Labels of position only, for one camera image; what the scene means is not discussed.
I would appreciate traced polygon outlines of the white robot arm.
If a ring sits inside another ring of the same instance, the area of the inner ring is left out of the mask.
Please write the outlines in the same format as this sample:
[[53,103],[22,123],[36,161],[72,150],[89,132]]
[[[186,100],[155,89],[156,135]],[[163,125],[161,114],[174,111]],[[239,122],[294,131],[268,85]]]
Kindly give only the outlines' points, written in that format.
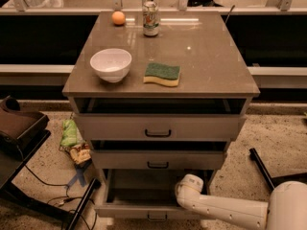
[[307,230],[307,185],[287,181],[268,202],[202,195],[203,180],[186,174],[175,186],[177,203],[192,212],[247,230]]

